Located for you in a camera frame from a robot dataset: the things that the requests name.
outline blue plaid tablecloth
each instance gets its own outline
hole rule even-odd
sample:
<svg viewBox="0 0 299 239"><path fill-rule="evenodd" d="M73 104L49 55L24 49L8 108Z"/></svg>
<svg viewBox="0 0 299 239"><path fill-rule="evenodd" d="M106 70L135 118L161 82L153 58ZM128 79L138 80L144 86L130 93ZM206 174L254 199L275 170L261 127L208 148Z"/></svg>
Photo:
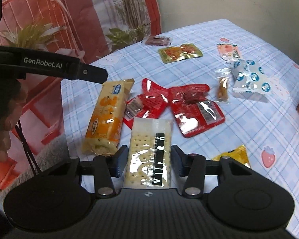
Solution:
<svg viewBox="0 0 299 239"><path fill-rule="evenodd" d="M164 33L164 36L172 37L172 45L195 44L203 52L203 57L164 64L157 52L161 47L137 43L92 65L106 68L109 80L134 78L131 97L142 93L142 79L150 78L166 88L206 83L211 87L209 98L213 100L218 85L214 70L226 65L217 50L220 38L237 44L245 59L257 60L265 73L272 77L274 88L270 96L234 95L229 91L230 104L220 104L226 117L224 124L186 139L174 121L172 144L177 144L187 154L197 153L207 159L246 145L252 169L293 196L295 211L287 229L299 238L299 114L296 111L299 103L299 67L272 45L224 19L179 28ZM82 155L81 143L101 85L82 80L63 80L61 91L70 154L80 156L82 161L91 160L93 156ZM173 119L170 109L161 118ZM124 124L120 145L129 145L130 134L131 130ZM270 167L267 157L275 159ZM93 179L84 177L83 186L93 191Z"/></svg>

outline red wrapper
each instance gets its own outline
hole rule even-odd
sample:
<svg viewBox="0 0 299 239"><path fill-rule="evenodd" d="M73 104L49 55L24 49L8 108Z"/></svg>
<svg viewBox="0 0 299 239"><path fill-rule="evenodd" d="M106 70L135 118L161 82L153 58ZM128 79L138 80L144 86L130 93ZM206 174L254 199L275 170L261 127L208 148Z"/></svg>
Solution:
<svg viewBox="0 0 299 239"><path fill-rule="evenodd" d="M145 78L142 81L143 94L126 104L123 122L132 129L134 117L157 119L168 105L168 89Z"/></svg>
<svg viewBox="0 0 299 239"><path fill-rule="evenodd" d="M207 84L189 84L169 88L169 101L184 137L189 138L225 122L216 102L206 99Z"/></svg>

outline individually wrapped candy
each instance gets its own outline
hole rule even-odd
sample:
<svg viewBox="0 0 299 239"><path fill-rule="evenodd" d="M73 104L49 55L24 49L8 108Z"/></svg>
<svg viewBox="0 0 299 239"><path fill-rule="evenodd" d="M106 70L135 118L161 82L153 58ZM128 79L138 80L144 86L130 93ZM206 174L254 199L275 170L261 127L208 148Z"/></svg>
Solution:
<svg viewBox="0 0 299 239"><path fill-rule="evenodd" d="M231 68L220 68L216 69L214 72L219 82L219 86L217 89L217 102L229 103L228 88Z"/></svg>
<svg viewBox="0 0 299 239"><path fill-rule="evenodd" d="M247 150L244 145L237 147L236 149L228 152L221 153L220 155L215 156L212 160L219 161L220 157L222 156L229 156L236 161L240 162L241 164L250 168L250 162L247 155Z"/></svg>
<svg viewBox="0 0 299 239"><path fill-rule="evenodd" d="M117 151L126 101L134 79L107 81L92 113L82 152L113 155Z"/></svg>
<svg viewBox="0 0 299 239"><path fill-rule="evenodd" d="M220 57L228 62L243 59L237 45L217 44L217 48Z"/></svg>
<svg viewBox="0 0 299 239"><path fill-rule="evenodd" d="M170 187L171 125L166 119L134 118L124 188Z"/></svg>
<svg viewBox="0 0 299 239"><path fill-rule="evenodd" d="M146 36L142 43L152 46L169 46L171 44L171 38L164 36Z"/></svg>
<svg viewBox="0 0 299 239"><path fill-rule="evenodd" d="M168 105L168 89L145 78L142 81L143 94L129 100L123 122L132 129L133 119L157 119Z"/></svg>
<svg viewBox="0 0 299 239"><path fill-rule="evenodd" d="M209 90L207 84L169 88L171 110L184 137L195 136L225 122L217 103L205 97Z"/></svg>
<svg viewBox="0 0 299 239"><path fill-rule="evenodd" d="M203 56L203 53L193 44L182 44L179 47L161 48L158 50L158 53L165 64Z"/></svg>
<svg viewBox="0 0 299 239"><path fill-rule="evenodd" d="M239 60L231 63L232 74L236 81L233 92L257 92L269 94L271 92L270 79L264 70L254 60Z"/></svg>

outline clear plastic wrapper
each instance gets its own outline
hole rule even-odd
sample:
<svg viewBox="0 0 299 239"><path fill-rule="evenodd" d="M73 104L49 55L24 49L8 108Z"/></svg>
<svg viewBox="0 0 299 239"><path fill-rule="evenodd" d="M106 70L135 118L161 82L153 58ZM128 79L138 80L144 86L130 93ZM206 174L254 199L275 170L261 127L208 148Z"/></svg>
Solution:
<svg viewBox="0 0 299 239"><path fill-rule="evenodd" d="M271 93L271 81L255 60L239 60L231 63L232 74L236 81L233 92Z"/></svg>
<svg viewBox="0 0 299 239"><path fill-rule="evenodd" d="M202 57L203 53L193 44L182 44L179 47L166 47L158 50L163 63Z"/></svg>
<svg viewBox="0 0 299 239"><path fill-rule="evenodd" d="M231 73L231 68L220 68L215 70L215 76L219 82L216 102L229 103L228 88L229 88L230 73Z"/></svg>
<svg viewBox="0 0 299 239"><path fill-rule="evenodd" d="M146 36L142 43L152 46L169 46L171 44L171 38L165 36Z"/></svg>
<svg viewBox="0 0 299 239"><path fill-rule="evenodd" d="M126 101L133 84L134 79L107 81L102 84L82 145L83 153L97 155L116 153Z"/></svg>
<svg viewBox="0 0 299 239"><path fill-rule="evenodd" d="M123 122L132 129L133 119L157 119L168 105L168 89L145 78L142 81L143 94L127 102Z"/></svg>
<svg viewBox="0 0 299 239"><path fill-rule="evenodd" d="M184 137L195 136L225 122L217 103L205 97L209 90L207 84L169 88L171 110Z"/></svg>
<svg viewBox="0 0 299 239"><path fill-rule="evenodd" d="M250 168L250 162L247 155L247 149L244 145L241 145L240 147L237 147L236 149L228 152L221 153L217 156L215 156L212 160L219 161L220 157L222 156L229 156L236 161L240 162L241 164L247 166Z"/></svg>
<svg viewBox="0 0 299 239"><path fill-rule="evenodd" d="M170 187L171 126L172 120L134 119L124 188Z"/></svg>
<svg viewBox="0 0 299 239"><path fill-rule="evenodd" d="M217 48L218 48L220 57L228 62L243 59L237 45L217 44Z"/></svg>

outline yellow snack package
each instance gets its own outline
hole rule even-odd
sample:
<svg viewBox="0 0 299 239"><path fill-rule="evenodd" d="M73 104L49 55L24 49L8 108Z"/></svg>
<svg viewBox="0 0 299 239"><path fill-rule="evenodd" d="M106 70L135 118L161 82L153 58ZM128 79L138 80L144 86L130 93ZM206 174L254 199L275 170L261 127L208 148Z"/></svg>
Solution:
<svg viewBox="0 0 299 239"><path fill-rule="evenodd" d="M119 143L126 101L134 79L107 81L102 84L82 145L86 154L110 156Z"/></svg>
<svg viewBox="0 0 299 239"><path fill-rule="evenodd" d="M158 53L165 64L203 56L203 53L193 44L182 44L179 47L161 48L158 50Z"/></svg>
<svg viewBox="0 0 299 239"><path fill-rule="evenodd" d="M237 147L235 150L221 153L220 155L215 156L212 160L219 161L220 157L222 156L229 156L235 159L236 161L240 162L241 164L250 168L250 163L247 156L247 150L244 145Z"/></svg>

